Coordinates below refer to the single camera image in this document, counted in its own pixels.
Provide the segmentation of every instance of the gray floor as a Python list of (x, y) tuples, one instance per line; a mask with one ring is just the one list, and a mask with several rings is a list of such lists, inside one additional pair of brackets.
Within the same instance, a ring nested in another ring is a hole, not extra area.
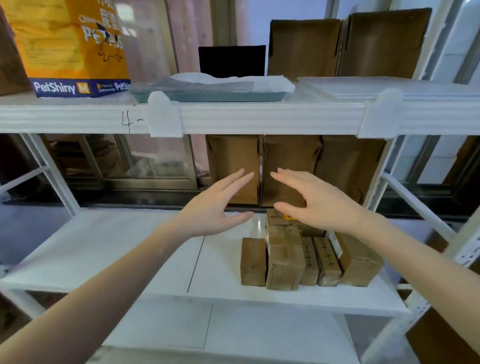
[[(0, 204), (0, 262), (3, 265), (18, 264), (45, 239), (69, 221), (70, 216), (62, 207), (7, 206)], [(418, 222), (395, 221), (395, 224), (417, 239), (424, 240), (429, 230)], [(389, 276), (397, 281), (399, 275), (389, 268)], [(357, 353), (361, 354), (386, 324), (380, 317), (346, 315), (348, 327)], [(225, 358), (204, 353), (150, 352), (143, 350), (102, 348), (91, 363), (268, 363)], [(392, 343), (384, 352), (382, 364), (420, 364), (407, 339)]]

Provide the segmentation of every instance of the yellow bag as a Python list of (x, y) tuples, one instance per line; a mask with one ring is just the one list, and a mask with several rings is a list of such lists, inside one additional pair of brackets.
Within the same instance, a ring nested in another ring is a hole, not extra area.
[(99, 97), (128, 90), (111, 0), (0, 0), (38, 97)]

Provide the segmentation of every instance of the finger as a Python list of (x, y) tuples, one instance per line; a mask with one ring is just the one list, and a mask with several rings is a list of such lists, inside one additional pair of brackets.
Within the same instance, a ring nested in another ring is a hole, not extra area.
[(275, 202), (273, 207), (275, 207), (278, 211), (282, 214), (292, 216), (297, 220), (302, 220), (303, 216), (305, 215), (305, 209), (301, 207), (295, 207), (286, 202)]
[(239, 171), (225, 177), (224, 179), (215, 182), (210, 188), (218, 191), (223, 191), (225, 190), (225, 188), (230, 186), (234, 181), (240, 178), (243, 175), (243, 172), (244, 172), (244, 169), (242, 168)]
[(250, 172), (249, 174), (243, 176), (242, 178), (237, 179), (235, 182), (233, 182), (230, 186), (228, 186), (224, 191), (223, 194), (225, 198), (227, 199), (227, 202), (230, 201), (230, 199), (233, 197), (234, 194), (236, 194), (240, 188), (245, 186), (248, 182), (250, 182), (253, 178), (255, 173)]
[(234, 228), (237, 225), (243, 224), (244, 222), (247, 222), (253, 217), (253, 212), (248, 211), (244, 212), (242, 214), (238, 214), (235, 216), (229, 216), (225, 217), (223, 220), (222, 228), (224, 228), (223, 231), (230, 230), (231, 228)]
[(270, 172), (270, 175), (274, 180), (282, 182), (287, 186), (290, 186), (291, 188), (294, 188), (301, 193), (300, 189), (302, 188), (302, 184), (297, 177), (286, 174), (286, 173), (276, 173), (276, 172)]

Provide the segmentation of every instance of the handwritten number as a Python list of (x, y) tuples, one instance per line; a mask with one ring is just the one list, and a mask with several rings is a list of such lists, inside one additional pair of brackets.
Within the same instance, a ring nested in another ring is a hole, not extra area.
[(130, 134), (130, 125), (134, 124), (136, 121), (130, 122), (130, 116), (128, 115), (128, 110), (127, 110), (127, 123), (125, 124), (125, 119), (123, 117), (124, 112), (121, 112), (121, 124), (122, 126), (128, 126), (128, 134)]

